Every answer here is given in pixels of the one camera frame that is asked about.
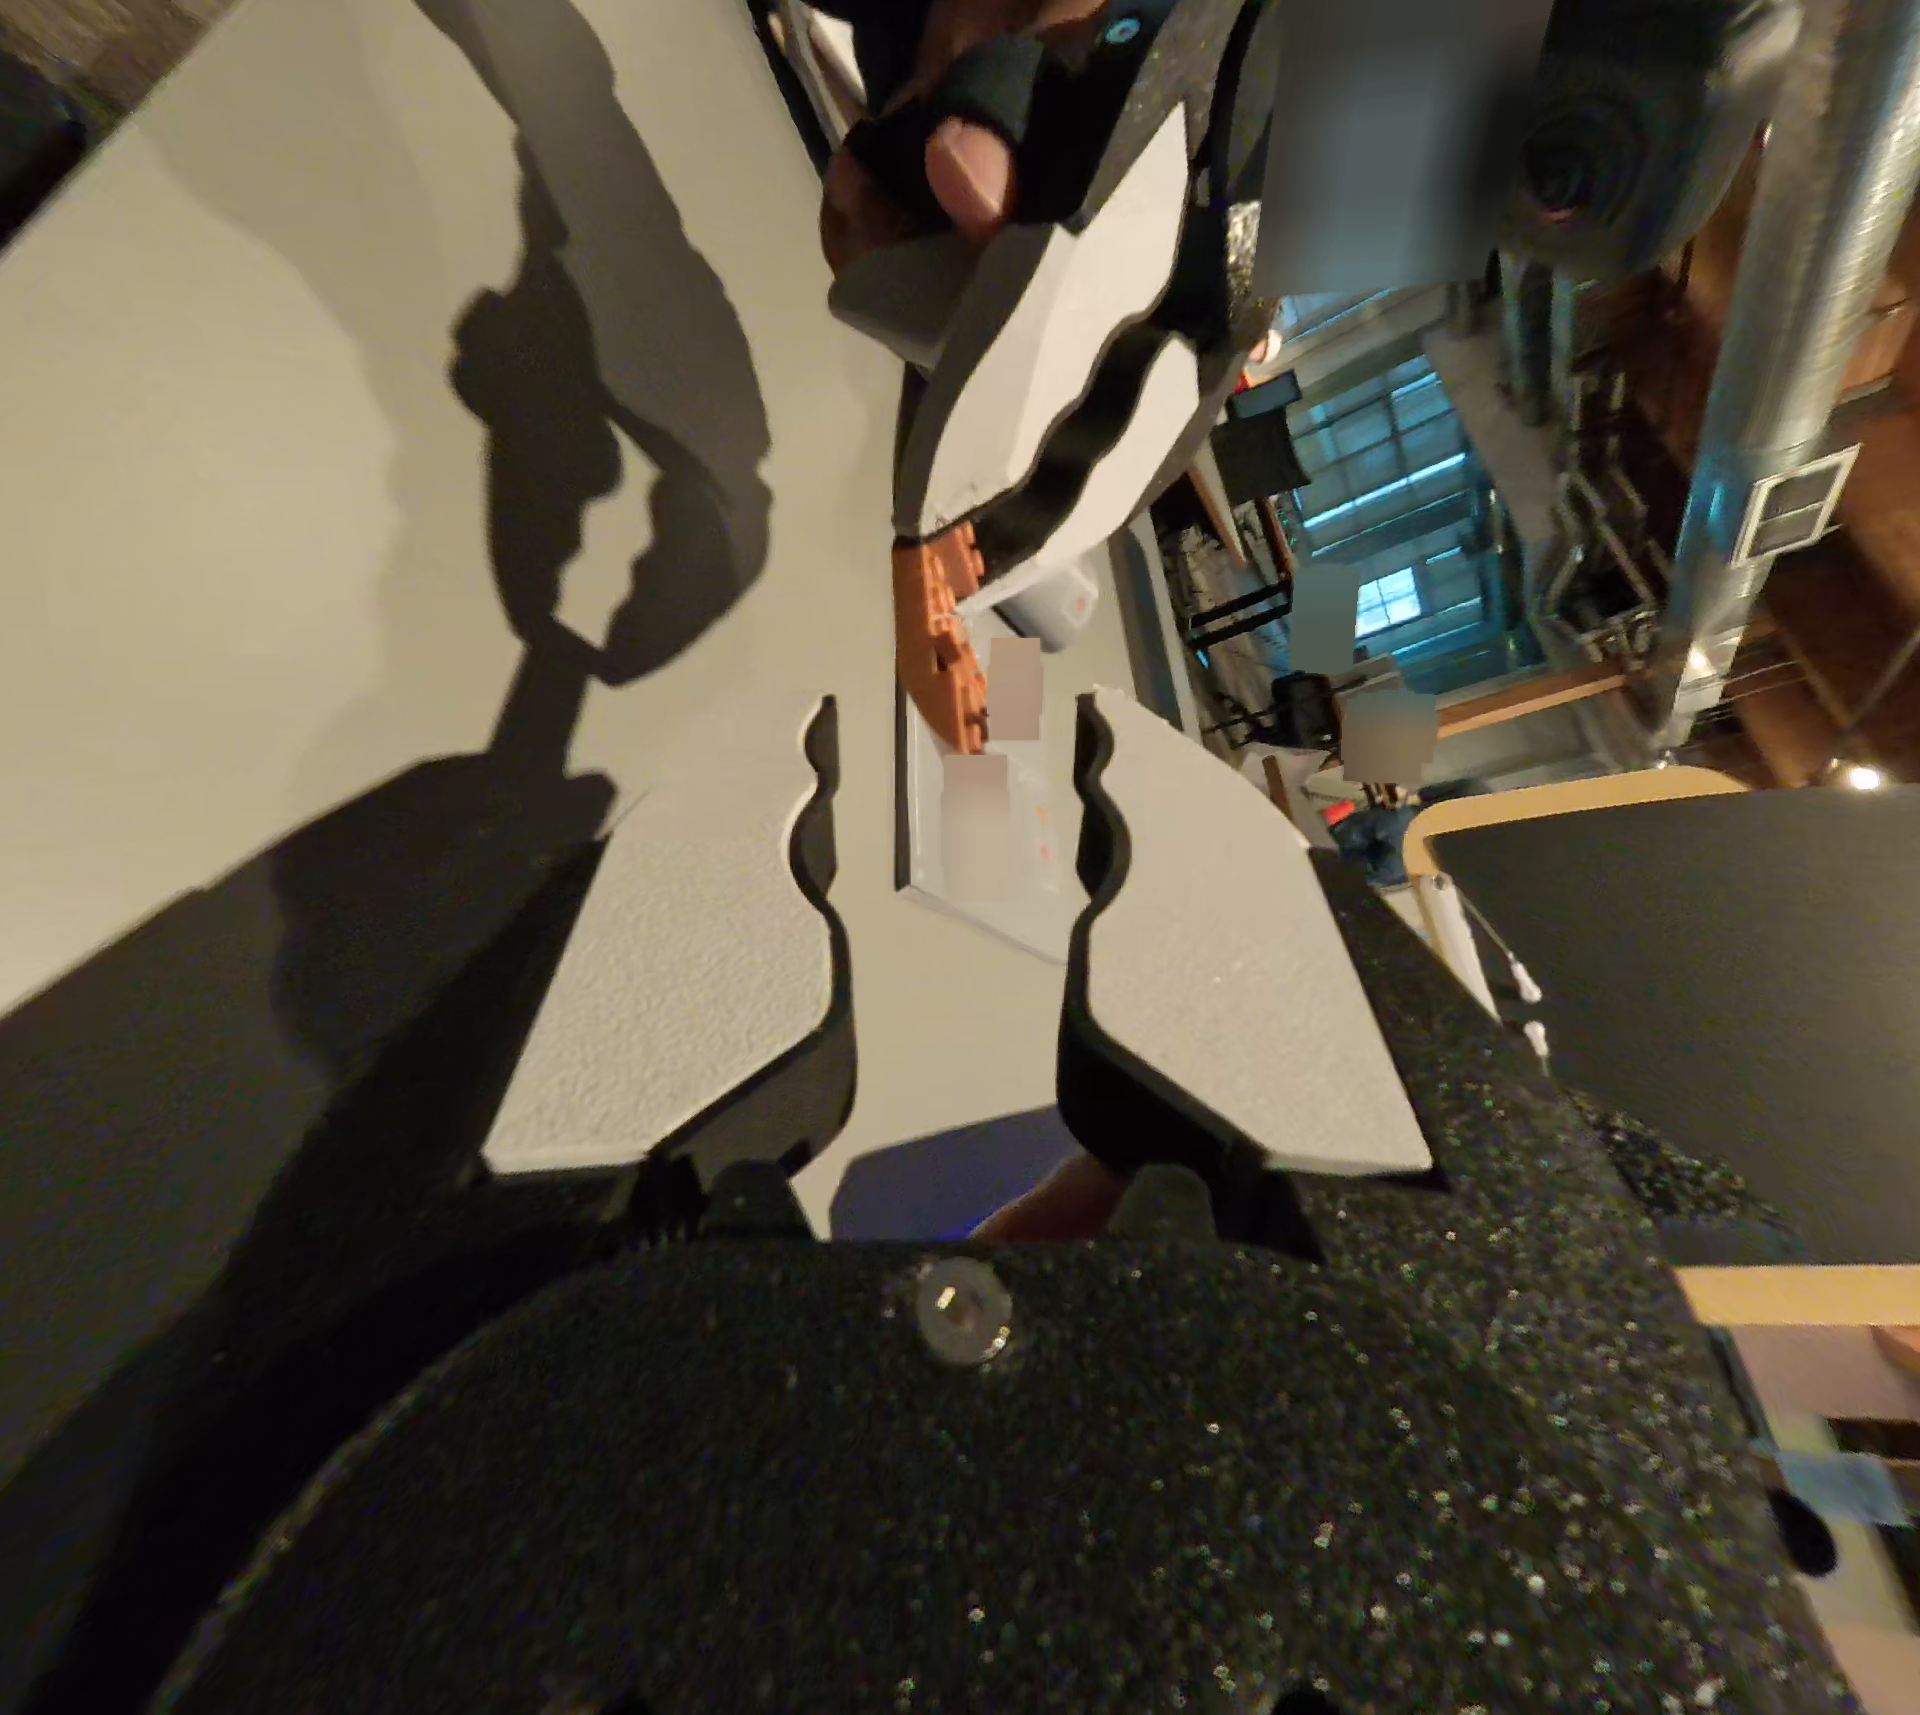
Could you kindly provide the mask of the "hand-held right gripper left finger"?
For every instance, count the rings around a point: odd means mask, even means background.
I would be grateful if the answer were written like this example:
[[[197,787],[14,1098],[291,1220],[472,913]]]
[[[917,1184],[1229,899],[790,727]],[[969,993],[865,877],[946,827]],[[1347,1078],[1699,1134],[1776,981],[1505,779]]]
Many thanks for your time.
[[[613,821],[481,1144],[491,1174],[798,1172],[852,1114],[831,695],[723,719]]]

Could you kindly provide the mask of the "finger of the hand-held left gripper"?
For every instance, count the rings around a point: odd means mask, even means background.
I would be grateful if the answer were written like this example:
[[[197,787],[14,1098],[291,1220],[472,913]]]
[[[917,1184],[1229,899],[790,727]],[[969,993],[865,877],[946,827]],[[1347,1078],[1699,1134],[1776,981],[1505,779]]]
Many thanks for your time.
[[[1153,323],[1185,221],[1187,155],[1141,151],[1080,223],[900,241],[831,279],[831,315],[924,383],[894,461],[900,539],[976,523],[1018,487],[1120,339],[1191,345]]]
[[[966,617],[1026,593],[1123,523],[1199,407],[1184,337],[1123,337],[1050,431],[1028,477],[973,521],[979,587]]]

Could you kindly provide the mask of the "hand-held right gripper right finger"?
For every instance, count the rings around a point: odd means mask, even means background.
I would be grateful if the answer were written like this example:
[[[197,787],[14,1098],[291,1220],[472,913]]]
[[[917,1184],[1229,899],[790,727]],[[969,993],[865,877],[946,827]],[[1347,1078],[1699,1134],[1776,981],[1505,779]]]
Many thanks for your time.
[[[1305,839],[1134,697],[1074,705],[1070,1132],[1112,1168],[1434,1172]]]

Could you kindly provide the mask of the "orange brick assembly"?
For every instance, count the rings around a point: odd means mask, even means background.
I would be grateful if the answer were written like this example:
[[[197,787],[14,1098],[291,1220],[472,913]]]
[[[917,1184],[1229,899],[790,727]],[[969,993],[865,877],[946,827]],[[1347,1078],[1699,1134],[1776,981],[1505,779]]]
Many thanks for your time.
[[[981,585],[973,525],[895,541],[890,575],[898,685],[952,753],[973,757],[988,743],[988,683],[960,613]]]

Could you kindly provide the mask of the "grey desk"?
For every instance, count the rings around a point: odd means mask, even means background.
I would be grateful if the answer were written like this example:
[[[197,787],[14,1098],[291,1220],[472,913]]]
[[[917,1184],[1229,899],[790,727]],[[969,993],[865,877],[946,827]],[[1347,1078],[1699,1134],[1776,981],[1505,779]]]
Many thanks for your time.
[[[610,831],[833,695],[843,1168],[1051,1090],[1061,969],[895,891],[900,365],[743,0],[245,0],[3,257],[3,1506],[134,1492],[515,1240],[481,1144]]]

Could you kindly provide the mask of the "white container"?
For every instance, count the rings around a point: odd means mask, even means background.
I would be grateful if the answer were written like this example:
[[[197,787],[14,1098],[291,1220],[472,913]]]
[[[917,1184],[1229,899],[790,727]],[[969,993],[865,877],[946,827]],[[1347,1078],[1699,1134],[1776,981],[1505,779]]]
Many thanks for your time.
[[[1098,603],[1098,577],[1089,559],[1077,557],[995,601],[993,613],[1022,639],[1035,641],[1044,655],[1057,655],[1087,627]]]

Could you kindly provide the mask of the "white instruction booklet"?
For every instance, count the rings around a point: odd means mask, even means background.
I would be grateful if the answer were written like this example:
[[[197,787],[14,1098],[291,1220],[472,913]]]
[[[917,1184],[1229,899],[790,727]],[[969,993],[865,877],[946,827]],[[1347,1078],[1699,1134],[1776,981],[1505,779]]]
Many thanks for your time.
[[[948,887],[943,781],[948,745],[922,719],[903,689],[894,695],[891,869],[909,901],[998,935],[1026,953],[1061,963],[1086,897],[1074,871],[1081,803],[1071,789],[1074,703],[1055,683],[1051,657],[1038,653],[1038,735],[989,743],[1005,757],[1009,855],[1003,891],[960,895]]]

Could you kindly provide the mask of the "black table with wooden edge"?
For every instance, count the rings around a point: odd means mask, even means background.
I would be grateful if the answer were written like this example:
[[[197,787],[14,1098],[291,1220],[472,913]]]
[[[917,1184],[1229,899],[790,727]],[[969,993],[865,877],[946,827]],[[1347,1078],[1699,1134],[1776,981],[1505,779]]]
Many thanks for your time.
[[[1915,783],[1644,767],[1426,807],[1404,863],[1531,971],[1560,1078],[1782,1210],[1786,1260],[1677,1240],[1698,1318],[1915,1328]]]

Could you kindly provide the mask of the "white vent grille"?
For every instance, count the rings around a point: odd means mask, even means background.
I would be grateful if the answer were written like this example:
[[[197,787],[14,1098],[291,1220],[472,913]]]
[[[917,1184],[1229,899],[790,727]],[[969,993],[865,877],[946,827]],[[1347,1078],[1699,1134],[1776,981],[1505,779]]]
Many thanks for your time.
[[[1757,479],[1746,495],[1731,559],[1746,567],[1817,541],[1833,519],[1857,455],[1854,441]]]

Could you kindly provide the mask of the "large silver ventilation duct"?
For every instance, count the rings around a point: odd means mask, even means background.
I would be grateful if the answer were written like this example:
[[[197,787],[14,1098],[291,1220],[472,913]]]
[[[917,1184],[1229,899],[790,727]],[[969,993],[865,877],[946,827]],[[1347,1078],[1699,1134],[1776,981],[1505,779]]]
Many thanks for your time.
[[[1765,577],[1748,503],[1819,453],[1915,189],[1917,0],[1799,3],[1646,671],[1661,751],[1720,697]]]

